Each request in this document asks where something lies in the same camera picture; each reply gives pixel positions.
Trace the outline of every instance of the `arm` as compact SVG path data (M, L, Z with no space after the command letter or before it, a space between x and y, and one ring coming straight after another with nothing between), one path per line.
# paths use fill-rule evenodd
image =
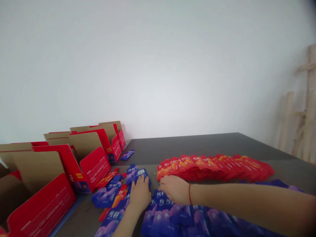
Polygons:
M160 180L160 190L175 203L189 205L189 184L176 176ZM191 201L238 216L287 236L309 236L313 231L316 198L266 185L192 184Z
M113 237L131 237L141 213L147 208L151 201L151 193L148 188L149 178L144 181L144 176L140 176L135 185L132 182L130 203L117 226Z

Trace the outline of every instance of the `forearm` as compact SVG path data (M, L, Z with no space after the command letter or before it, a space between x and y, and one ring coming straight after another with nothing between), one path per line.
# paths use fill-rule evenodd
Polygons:
M194 184L191 199L288 236L307 234L315 215L314 196L266 185Z
M128 205L119 225L113 234L113 237L132 236L141 213L142 212L137 210L137 208Z

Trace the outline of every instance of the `red string bracelet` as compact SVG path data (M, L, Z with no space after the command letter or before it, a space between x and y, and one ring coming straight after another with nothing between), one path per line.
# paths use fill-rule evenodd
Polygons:
M190 204L193 206L192 200L191 200L191 192L190 192L190 189L191 189L191 184L189 184L189 199L190 199Z

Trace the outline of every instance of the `hand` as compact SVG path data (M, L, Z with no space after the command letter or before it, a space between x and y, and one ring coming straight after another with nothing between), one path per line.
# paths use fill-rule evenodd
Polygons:
M158 190L166 193L167 197L179 205L190 205L189 184L177 176L165 175L160 179Z
M134 211L141 214L151 202L151 193L148 188L149 178L146 177L144 181L144 175L138 177L137 183L132 182L130 203L128 205L133 207Z

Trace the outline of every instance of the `table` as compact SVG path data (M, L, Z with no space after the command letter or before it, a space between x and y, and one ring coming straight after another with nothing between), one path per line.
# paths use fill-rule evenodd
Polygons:
M135 153L128 161L119 161L112 170L119 168L120 173L126 172L130 164L145 168L152 182L151 191L158 188L157 164L173 156L181 155L248 155L264 161L272 166L275 174L268 180L280 179L288 185L294 185L306 193L316 195L316 166L299 160L285 152L279 151L240 133L185 136L172 138L133 139L123 154L131 149ZM206 181L218 184L220 181ZM83 202L69 217L55 235L56 237L93 237L101 223L98 221L103 209L94 207L87 195ZM143 215L140 217L133 236L140 236Z

